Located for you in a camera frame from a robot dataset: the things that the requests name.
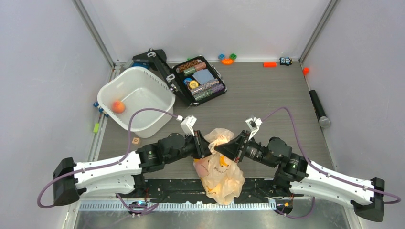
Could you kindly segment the translucent plastic bag banana print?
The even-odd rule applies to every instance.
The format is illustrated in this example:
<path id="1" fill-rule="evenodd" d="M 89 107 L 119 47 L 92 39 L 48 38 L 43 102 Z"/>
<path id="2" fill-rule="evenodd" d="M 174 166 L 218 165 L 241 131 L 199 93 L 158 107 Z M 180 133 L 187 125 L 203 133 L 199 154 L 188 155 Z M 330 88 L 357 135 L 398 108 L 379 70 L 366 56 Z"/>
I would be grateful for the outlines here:
<path id="1" fill-rule="evenodd" d="M 228 143 L 233 138 L 234 133 L 228 129 L 214 129 L 204 136 L 209 142 L 211 155 L 193 160 L 193 166 L 207 197 L 222 205 L 229 205 L 234 198 L 239 197 L 245 183 L 244 174 L 237 163 L 214 149 L 215 146 Z"/>

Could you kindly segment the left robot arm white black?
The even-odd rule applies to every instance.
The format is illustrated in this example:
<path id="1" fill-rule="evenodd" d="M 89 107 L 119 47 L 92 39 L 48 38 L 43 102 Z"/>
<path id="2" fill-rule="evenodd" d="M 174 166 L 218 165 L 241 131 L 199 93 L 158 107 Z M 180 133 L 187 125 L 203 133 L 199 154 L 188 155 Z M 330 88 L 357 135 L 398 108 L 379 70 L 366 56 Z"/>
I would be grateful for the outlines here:
<path id="1" fill-rule="evenodd" d="M 127 156 L 79 163 L 72 157 L 61 160 L 53 172 L 53 204 L 65 206 L 81 196 L 115 195 L 142 197 L 146 193 L 143 175 L 162 170 L 167 164 L 191 156 L 203 159 L 212 154 L 200 131 L 183 136 L 172 133 L 156 143 L 144 145 Z"/>

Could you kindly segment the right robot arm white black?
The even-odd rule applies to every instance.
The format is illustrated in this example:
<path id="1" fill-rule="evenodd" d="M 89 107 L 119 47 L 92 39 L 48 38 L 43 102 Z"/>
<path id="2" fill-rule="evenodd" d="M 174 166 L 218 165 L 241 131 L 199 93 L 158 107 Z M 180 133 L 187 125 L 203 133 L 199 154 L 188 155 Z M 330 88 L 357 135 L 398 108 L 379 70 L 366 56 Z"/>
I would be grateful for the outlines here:
<path id="1" fill-rule="evenodd" d="M 381 222 L 384 217 L 384 181 L 380 178 L 360 180 L 307 161 L 278 137 L 266 146 L 249 139 L 246 131 L 215 151 L 234 162 L 245 157 L 275 168 L 272 189 L 279 196 L 307 195 L 352 208 L 358 217 Z"/>

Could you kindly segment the orange fake peach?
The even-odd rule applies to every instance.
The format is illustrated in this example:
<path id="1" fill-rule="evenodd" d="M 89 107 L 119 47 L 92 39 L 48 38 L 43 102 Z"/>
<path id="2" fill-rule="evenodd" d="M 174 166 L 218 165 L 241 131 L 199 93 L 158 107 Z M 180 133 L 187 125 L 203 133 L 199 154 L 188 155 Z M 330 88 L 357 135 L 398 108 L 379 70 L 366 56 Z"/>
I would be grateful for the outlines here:
<path id="1" fill-rule="evenodd" d="M 111 105 L 111 110 L 114 113 L 121 114 L 125 111 L 126 106 L 122 101 L 114 101 Z"/>

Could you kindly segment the black poker chip case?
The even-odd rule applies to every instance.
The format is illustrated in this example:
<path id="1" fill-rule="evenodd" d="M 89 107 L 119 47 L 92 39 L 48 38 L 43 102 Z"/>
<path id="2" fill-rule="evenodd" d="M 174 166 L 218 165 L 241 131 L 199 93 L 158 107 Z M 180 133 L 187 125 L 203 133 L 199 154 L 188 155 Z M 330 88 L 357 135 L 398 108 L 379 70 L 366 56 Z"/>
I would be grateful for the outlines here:
<path id="1" fill-rule="evenodd" d="M 164 50 L 149 49 L 132 61 L 133 66 L 159 72 L 169 90 L 188 106 L 199 106 L 227 92 L 219 72 L 202 55 L 170 67 Z"/>

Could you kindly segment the small wooden cube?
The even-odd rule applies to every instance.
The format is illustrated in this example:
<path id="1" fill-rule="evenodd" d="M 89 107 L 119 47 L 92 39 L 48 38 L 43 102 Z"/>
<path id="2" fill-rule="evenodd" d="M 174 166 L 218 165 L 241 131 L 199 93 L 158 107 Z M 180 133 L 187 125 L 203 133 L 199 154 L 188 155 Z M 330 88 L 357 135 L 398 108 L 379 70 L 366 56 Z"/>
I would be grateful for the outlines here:
<path id="1" fill-rule="evenodd" d="M 140 146 L 141 145 L 141 139 L 137 138 L 137 137 L 134 137 L 132 139 L 132 144 L 135 145 L 135 146 Z"/>

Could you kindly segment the white plastic basin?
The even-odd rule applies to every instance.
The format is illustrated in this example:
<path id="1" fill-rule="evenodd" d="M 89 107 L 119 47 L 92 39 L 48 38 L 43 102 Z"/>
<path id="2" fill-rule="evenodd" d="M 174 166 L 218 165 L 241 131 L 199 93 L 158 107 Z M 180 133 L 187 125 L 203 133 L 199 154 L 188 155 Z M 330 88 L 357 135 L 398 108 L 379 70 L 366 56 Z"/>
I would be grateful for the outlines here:
<path id="1" fill-rule="evenodd" d="M 126 69 L 104 85 L 97 95 L 97 102 L 105 114 L 125 130 L 131 125 L 131 132 L 140 138 L 155 135 L 172 116 L 157 111 L 143 111 L 130 122 L 131 116 L 144 108 L 173 113 L 175 100 L 175 95 L 164 81 L 144 67 Z M 123 113 L 117 114 L 111 110 L 114 101 L 122 101 L 125 104 Z"/>

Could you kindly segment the orange block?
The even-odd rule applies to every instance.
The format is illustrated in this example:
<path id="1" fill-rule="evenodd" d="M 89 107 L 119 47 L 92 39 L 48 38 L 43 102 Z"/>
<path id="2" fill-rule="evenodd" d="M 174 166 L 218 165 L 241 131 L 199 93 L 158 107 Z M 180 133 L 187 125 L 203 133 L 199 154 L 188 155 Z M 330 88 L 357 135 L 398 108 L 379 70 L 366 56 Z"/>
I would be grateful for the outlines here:
<path id="1" fill-rule="evenodd" d="M 277 67 L 277 62 L 263 62 L 263 67 L 265 68 Z"/>

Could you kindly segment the green toy cube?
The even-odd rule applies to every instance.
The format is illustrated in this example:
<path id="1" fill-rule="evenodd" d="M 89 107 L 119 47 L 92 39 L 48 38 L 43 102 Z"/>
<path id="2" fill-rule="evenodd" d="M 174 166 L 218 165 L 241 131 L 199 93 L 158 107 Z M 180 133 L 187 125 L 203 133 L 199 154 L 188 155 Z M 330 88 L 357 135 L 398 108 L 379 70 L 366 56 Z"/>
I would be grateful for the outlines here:
<path id="1" fill-rule="evenodd" d="M 235 59 L 237 58 L 237 55 L 234 54 L 234 53 L 232 53 L 232 54 L 229 56 L 229 58 L 230 58 L 231 60 L 235 60 Z"/>

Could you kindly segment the black microphone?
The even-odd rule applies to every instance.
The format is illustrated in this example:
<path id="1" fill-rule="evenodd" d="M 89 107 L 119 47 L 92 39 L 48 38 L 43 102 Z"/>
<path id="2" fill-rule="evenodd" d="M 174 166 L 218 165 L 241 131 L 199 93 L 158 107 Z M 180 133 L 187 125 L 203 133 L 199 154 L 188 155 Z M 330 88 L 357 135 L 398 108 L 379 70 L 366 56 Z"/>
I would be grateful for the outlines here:
<path id="1" fill-rule="evenodd" d="M 327 117 L 323 106 L 320 102 L 319 96 L 315 90 L 310 90 L 309 95 L 318 119 L 319 126 L 322 128 L 328 128 L 331 125 L 330 119 Z"/>

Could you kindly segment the small toy car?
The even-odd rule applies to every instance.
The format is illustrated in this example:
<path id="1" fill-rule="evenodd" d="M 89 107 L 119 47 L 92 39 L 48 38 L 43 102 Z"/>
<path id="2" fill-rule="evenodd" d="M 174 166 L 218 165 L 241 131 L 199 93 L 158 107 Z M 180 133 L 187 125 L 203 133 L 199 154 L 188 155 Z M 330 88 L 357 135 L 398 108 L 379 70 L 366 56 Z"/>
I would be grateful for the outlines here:
<path id="1" fill-rule="evenodd" d="M 280 57 L 279 64 L 284 66 L 290 66 L 293 63 L 292 59 L 289 57 Z"/>

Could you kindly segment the orange corner piece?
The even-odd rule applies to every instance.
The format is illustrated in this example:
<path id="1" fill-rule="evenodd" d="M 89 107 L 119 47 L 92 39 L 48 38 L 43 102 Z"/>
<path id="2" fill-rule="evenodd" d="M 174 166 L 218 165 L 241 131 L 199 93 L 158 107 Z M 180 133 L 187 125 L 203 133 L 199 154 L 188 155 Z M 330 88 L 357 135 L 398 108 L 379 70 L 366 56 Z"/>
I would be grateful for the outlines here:
<path id="1" fill-rule="evenodd" d="M 306 75 L 309 73 L 309 68 L 308 68 L 308 67 L 304 67 L 304 68 L 302 69 L 302 73 L 303 73 L 304 76 L 306 76 Z"/>

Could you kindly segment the green clip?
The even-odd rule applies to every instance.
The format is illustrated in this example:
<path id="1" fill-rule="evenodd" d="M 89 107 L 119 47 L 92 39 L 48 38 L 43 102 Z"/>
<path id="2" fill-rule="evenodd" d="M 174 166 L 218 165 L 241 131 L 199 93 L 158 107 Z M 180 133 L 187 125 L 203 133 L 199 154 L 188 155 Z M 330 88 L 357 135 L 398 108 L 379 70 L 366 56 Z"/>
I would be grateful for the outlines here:
<path id="1" fill-rule="evenodd" d="M 95 123 L 94 127 L 93 127 L 93 133 L 98 133 L 100 128 L 100 123 Z"/>

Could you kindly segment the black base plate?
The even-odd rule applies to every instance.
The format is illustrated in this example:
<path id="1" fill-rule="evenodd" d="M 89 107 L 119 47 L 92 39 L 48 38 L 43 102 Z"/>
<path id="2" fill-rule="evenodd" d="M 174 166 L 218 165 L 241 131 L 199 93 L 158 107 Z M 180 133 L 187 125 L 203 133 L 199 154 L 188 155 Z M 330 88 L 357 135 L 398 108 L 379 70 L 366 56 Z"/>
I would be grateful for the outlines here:
<path id="1" fill-rule="evenodd" d="M 291 193 L 277 190 L 271 178 L 246 178 L 243 184 L 225 183 L 208 188 L 200 179 L 148 179 L 133 186 L 121 198 L 140 198 L 154 203 L 264 203 L 268 199 L 289 198 Z"/>

